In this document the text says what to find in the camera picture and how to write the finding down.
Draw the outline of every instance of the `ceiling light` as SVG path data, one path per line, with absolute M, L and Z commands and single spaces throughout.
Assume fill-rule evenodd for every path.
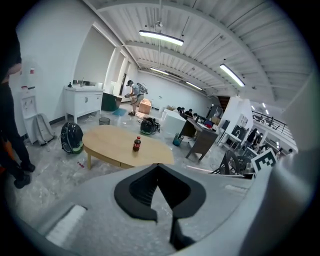
M 241 87 L 244 87 L 245 84 L 240 80 L 240 78 L 230 69 L 228 68 L 225 64 L 221 64 L 220 68 L 223 69 L 224 72 L 226 72 L 238 85 Z
M 150 69 L 153 70 L 153 71 L 157 71 L 157 72 L 159 72 L 159 73 L 165 74 L 165 75 L 169 75 L 169 73 L 163 72 L 163 71 L 161 71 L 161 70 L 159 70 L 159 69 L 155 69 L 155 68 L 153 68 L 153 67 L 150 67 Z
M 198 86 L 196 86 L 196 85 L 194 85 L 194 84 L 192 84 L 192 83 L 190 83 L 190 82 L 186 82 L 186 83 L 187 83 L 188 85 L 191 85 L 191 86 L 197 88 L 198 90 L 202 90 L 200 87 L 198 87 Z
M 176 44 L 178 46 L 182 46 L 184 41 L 179 39 L 179 38 L 175 38 L 173 36 L 170 35 L 166 35 L 166 34 L 161 34 L 161 33 L 156 33 L 156 32 L 151 32 L 151 31 L 145 31 L 145 30 L 140 30 L 139 31 L 140 36 L 143 37 L 147 37 L 147 38 L 156 38 L 156 39 L 160 39 L 160 40 L 164 40 L 173 44 Z

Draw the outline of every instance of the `trash can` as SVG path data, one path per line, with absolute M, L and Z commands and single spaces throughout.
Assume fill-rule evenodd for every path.
M 99 125 L 100 126 L 110 125 L 110 118 L 107 118 L 107 117 L 99 118 Z
M 181 137 L 179 137 L 179 136 L 180 136 L 180 134 L 179 134 L 179 133 L 176 133 L 176 134 L 175 134 L 175 137 L 174 137 L 174 139 L 173 139 L 173 142 L 172 142 L 172 144 L 175 145 L 175 146 L 177 146 L 177 147 L 180 146 L 180 143 L 181 143 L 182 140 L 184 139 L 184 136 L 181 136 Z

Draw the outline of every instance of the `floor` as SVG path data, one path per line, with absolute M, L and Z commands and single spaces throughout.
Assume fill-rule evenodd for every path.
M 128 112 L 132 109 L 131 105 L 124 103 L 120 107 L 127 110 L 123 116 L 112 115 L 113 112 L 101 111 L 101 115 L 96 112 L 78 118 L 78 124 L 83 133 L 85 133 L 92 127 L 99 125 L 100 117 L 108 117 L 111 120 L 110 125 L 139 133 L 140 124 L 138 120 L 140 119 L 136 116 L 128 115 Z M 161 114 L 152 109 L 150 116 L 160 118 Z M 63 120 L 52 125 L 52 129 L 57 136 L 60 135 L 64 123 L 65 121 Z M 214 144 L 199 162 L 200 155 L 191 154 L 188 159 L 186 158 L 190 150 L 190 145 L 186 139 L 182 141 L 179 147 L 176 147 L 172 144 L 174 134 L 161 131 L 152 135 L 152 138 L 161 140 L 168 145 L 172 150 L 175 165 L 195 172 L 203 172 L 199 169 L 214 170 L 218 168 L 225 153 L 225 150 Z M 31 145 L 26 142 L 26 147 L 30 154 L 31 162 L 36 166 L 35 171 L 31 174 L 32 182 L 22 189 L 16 189 L 13 184 L 14 178 L 8 175 L 5 183 L 5 194 L 10 209 L 31 226 L 33 225 L 33 220 L 45 212 L 56 200 L 72 191 L 74 187 L 93 177 L 122 170 L 120 167 L 92 157 L 92 168 L 88 171 L 87 154 L 84 151 L 80 154 L 67 154 L 62 150 L 59 138 L 51 141 L 46 146 Z

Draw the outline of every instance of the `oval table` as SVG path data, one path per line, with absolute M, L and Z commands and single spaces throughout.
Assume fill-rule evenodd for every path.
M 141 146 L 134 152 L 137 136 L 141 137 Z M 94 127 L 83 135 L 82 142 L 89 170 L 91 156 L 124 169 L 154 163 L 174 164 L 172 151 L 163 142 L 113 125 Z

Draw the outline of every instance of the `railing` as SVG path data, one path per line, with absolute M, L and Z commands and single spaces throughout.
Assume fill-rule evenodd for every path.
M 288 126 L 285 123 L 283 123 L 277 119 L 274 119 L 273 117 L 270 117 L 270 116 L 267 116 L 265 114 L 261 114 L 258 112 L 254 112 L 254 111 L 252 111 L 252 117 L 254 120 L 275 129 L 276 131 L 289 137 L 290 139 L 292 139 L 292 140 L 294 139 Z

